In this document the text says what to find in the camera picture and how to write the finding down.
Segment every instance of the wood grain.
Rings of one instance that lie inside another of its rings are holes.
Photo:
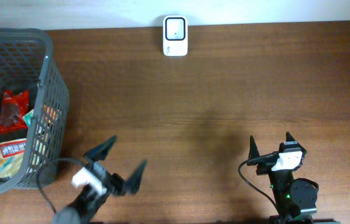
[[[239,178],[249,136],[263,153],[285,132],[308,150],[294,173],[320,185],[316,218],[350,223],[350,22],[190,27],[189,54],[165,57],[161,29],[50,31],[70,90],[62,156],[113,134],[103,162],[124,177],[148,160],[140,192],[109,198],[94,220],[243,221],[275,214]],[[46,192],[57,208],[78,191],[63,166]],[[246,177],[272,195],[267,176]],[[0,223],[48,223],[36,190],[0,195]]]

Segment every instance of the red plastic wrapper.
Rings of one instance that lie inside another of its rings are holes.
[[[0,134],[27,129],[23,116],[29,110],[29,91],[13,95],[11,90],[3,92],[0,114]]]

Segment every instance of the snack package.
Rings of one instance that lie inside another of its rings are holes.
[[[11,90],[3,92],[0,114],[0,134],[27,129],[22,117],[29,110],[29,91],[13,95]]]
[[[50,118],[53,119],[53,121],[57,121],[58,116],[62,114],[61,111],[59,111],[58,113],[51,107],[44,105],[44,111],[46,111],[46,113],[48,114],[48,116],[45,118],[45,121],[48,122],[48,124],[51,124],[52,121],[50,120]]]
[[[49,139],[48,134],[43,134],[43,135],[41,135],[41,137],[42,137],[42,139],[45,140],[46,144],[49,144],[50,139]],[[35,145],[35,151],[41,153],[42,155],[46,155],[47,147],[37,139],[36,145]],[[42,159],[40,158],[40,156],[37,154],[34,154],[34,156],[32,158],[32,165],[39,167],[41,165],[41,163],[42,163]],[[33,169],[32,166],[27,169],[27,173],[31,173],[31,172],[36,172],[36,170]]]
[[[23,116],[23,120],[25,122],[25,124],[27,125],[27,127],[31,127],[31,118],[34,115],[34,109],[30,110],[30,112],[26,113]]]
[[[0,179],[11,178],[19,170],[27,139],[0,143]]]

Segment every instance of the white wall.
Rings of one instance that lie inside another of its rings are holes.
[[[0,27],[81,29],[350,20],[350,0],[0,0]]]

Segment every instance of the gray plastic basket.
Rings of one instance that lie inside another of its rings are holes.
[[[36,188],[35,170],[60,156],[70,96],[52,54],[52,40],[41,30],[0,29],[0,109],[4,90],[26,89],[34,109],[21,167],[11,179],[0,182],[0,193]],[[53,182],[56,173],[57,166],[48,166],[41,184]]]

